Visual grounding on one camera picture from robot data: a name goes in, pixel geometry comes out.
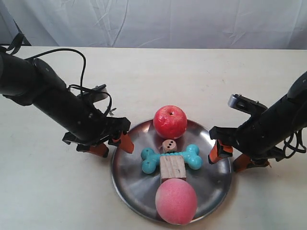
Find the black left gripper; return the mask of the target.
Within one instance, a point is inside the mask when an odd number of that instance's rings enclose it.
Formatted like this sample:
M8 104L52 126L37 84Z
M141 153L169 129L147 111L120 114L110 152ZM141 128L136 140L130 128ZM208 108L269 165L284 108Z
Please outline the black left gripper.
M86 126L86 130L79 134L65 133L62 141L86 146L84 152L107 158L109 145L117 146L126 153L133 153L133 142L128 135L131 122L125 118L105 117L102 122L93 126Z

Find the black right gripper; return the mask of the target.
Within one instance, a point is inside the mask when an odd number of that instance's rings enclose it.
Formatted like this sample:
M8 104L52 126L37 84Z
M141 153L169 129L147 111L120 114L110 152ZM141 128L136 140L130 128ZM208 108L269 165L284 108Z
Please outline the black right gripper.
M239 129L233 127L214 126L209 135L217 139L208 155L210 164L233 156L233 148L242 154L233 161L234 172L238 173L250 168L270 166L267 159L281 161L282 149L276 147L271 137L257 128Z

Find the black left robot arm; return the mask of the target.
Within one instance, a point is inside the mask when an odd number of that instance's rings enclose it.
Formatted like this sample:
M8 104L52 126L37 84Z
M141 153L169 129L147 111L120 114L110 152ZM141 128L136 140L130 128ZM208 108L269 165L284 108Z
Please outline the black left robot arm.
M1 52L0 93L21 106L34 105L65 128L63 142L77 144L78 152L107 157L105 142L127 153L134 150L128 136L130 121L108 116L111 104L105 112L94 106L110 96L104 84L93 89L67 86L38 56L21 59Z

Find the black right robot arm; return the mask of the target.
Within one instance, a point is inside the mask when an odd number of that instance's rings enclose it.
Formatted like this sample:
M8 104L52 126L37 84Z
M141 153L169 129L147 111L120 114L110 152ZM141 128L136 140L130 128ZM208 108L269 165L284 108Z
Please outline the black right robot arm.
M217 127L209 130L210 139L215 144L208 154L208 162L218 161L233 156L233 148L242 154L233 162L235 172L254 167L269 166L268 159L277 162L291 158L296 152L306 153L302 143L302 129L307 127L307 72L301 75L291 86L288 93L270 108L239 94L232 94L228 105L250 115L250 118L239 127ZM156 133L164 139L178 139L187 129L187 118L181 109L161 108L154 116L153 124ZM115 129L109 144L119 146L127 153L132 153L133 143L128 137L130 121L125 119L124 128L111 125ZM276 147L281 141L282 149ZM292 150L286 155L286 148ZM77 151L88 152L107 157L105 144L77 146Z

